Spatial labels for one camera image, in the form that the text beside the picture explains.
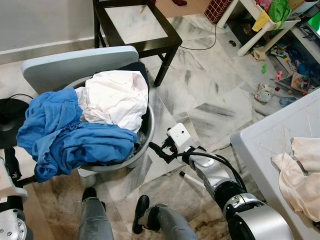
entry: marble floor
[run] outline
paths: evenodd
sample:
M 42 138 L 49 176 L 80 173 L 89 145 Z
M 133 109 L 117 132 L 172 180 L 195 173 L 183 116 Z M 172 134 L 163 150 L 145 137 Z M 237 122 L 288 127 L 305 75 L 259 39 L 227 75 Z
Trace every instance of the marble floor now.
M 230 145 L 230 136 L 281 109 L 279 99 L 286 96 L 282 90 L 271 92 L 268 103 L 254 99 L 259 83 L 268 84 L 271 89 L 276 86 L 270 80 L 276 76 L 273 64 L 268 57 L 264 62 L 256 62 L 250 54 L 238 57 L 241 45 L 230 28 L 216 29 L 215 36 L 214 25 L 203 14 L 173 17 L 169 21 L 181 36 L 183 47 L 207 48 L 214 42 L 215 45 L 207 50 L 179 48 L 157 88 L 153 81 L 160 59 L 157 56 L 141 59 L 149 71 L 151 84 L 149 101 L 155 114 L 153 142 L 161 144 L 167 128 L 183 123 L 195 143 L 229 159 L 243 175 L 248 191 L 263 200 L 255 181 Z M 236 47 L 230 46 L 229 40 L 235 41 Z M 265 74 L 261 72 L 263 64 L 267 65 Z M 22 91 L 36 95 L 22 77 L 20 67 L 21 62 L 0 65 L 2 98 Z M 148 195 L 152 204 L 167 203 L 181 213 L 201 240 L 230 239 L 226 221 L 209 194 L 179 176 L 183 170 L 198 178 L 194 171 L 175 160 L 166 164 L 151 149 L 139 161 L 134 169 L 99 174 L 94 186 L 100 200 L 106 203 L 115 240 L 163 239 L 148 231 L 138 236 L 132 234 L 134 211 L 142 194 Z M 75 239 L 84 191 L 78 172 L 34 183 L 26 189 L 29 198 L 24 212 L 34 239 Z

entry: black side table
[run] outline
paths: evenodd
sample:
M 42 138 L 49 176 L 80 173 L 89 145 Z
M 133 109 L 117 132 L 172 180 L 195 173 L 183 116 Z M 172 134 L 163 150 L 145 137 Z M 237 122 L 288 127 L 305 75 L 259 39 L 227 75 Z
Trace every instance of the black side table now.
M 106 8 L 116 7 L 130 7 L 146 5 L 145 8 L 149 8 L 162 29 L 166 33 L 166 37 L 160 37 L 156 39 L 142 40 L 138 42 L 125 43 L 121 38 L 115 24 L 112 22 L 108 15 Z M 160 86 L 163 81 L 168 67 L 170 66 L 172 59 L 174 58 L 178 47 L 181 45 L 182 40 L 177 34 L 176 30 L 171 26 L 165 16 L 159 11 L 159 9 L 151 3 L 149 0 L 107 0 L 98 1 L 93 0 L 93 12 L 94 12 L 94 47 L 99 48 L 100 42 L 102 47 L 106 47 L 106 43 L 100 31 L 100 26 L 105 34 L 106 40 L 110 47 L 130 45 L 135 47 L 139 53 L 139 58 L 146 58 L 150 56 L 158 55 L 162 60 L 162 65 L 155 78 L 154 85 Z M 134 22 L 128 22 L 128 25 L 134 25 Z

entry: red basket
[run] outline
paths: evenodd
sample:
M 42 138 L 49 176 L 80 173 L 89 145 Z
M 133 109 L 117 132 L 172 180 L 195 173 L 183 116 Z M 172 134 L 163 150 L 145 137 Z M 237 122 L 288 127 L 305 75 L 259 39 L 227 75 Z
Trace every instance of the red basket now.
M 216 24 L 231 2 L 232 0 L 212 0 L 204 14 L 211 23 Z

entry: white cloth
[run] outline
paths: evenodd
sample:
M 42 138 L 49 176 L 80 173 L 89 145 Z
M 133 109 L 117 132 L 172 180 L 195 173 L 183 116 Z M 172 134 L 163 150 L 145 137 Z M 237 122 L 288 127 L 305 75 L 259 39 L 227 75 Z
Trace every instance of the white cloth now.
M 302 211 L 311 220 L 320 222 L 320 172 L 317 170 L 320 148 L 316 141 L 319 139 L 296 137 L 292 142 L 294 156 L 302 160 L 303 168 L 310 171 L 308 175 L 287 153 L 272 157 L 272 161 L 280 169 L 279 187 L 284 198 L 296 212 Z
M 81 120 L 117 124 L 138 132 L 148 107 L 148 86 L 139 71 L 102 71 L 76 90 Z

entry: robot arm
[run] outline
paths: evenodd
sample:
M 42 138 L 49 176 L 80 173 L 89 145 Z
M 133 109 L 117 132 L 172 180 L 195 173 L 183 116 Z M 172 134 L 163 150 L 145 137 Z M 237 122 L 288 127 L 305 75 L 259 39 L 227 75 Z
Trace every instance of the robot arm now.
M 225 158 L 219 155 L 210 155 L 202 147 L 196 148 L 182 123 L 170 128 L 167 136 L 168 138 L 164 141 L 162 147 L 150 142 L 150 148 L 167 163 L 177 158 L 180 163 L 185 163 L 196 171 L 197 175 L 203 180 L 208 193 L 223 212 L 233 240 L 293 239 L 291 230 L 282 216 L 269 205 L 247 192 L 241 177 Z M 173 154 L 166 154 L 163 152 L 164 148 L 169 148 Z M 234 177 L 229 176 L 222 164 L 232 170 Z M 140 217 L 136 216 L 136 225 L 134 224 L 133 227 L 140 226 L 142 229 L 141 226 L 144 226 L 148 228 L 151 215 L 144 215 L 141 212 L 140 215 Z M 163 216 L 159 216 L 160 212 L 157 213 L 157 218 L 163 218 Z M 174 227 L 176 228 L 175 225 L 171 226 L 171 234 L 174 232 L 172 231 Z M 166 237 L 165 239 L 197 238 Z

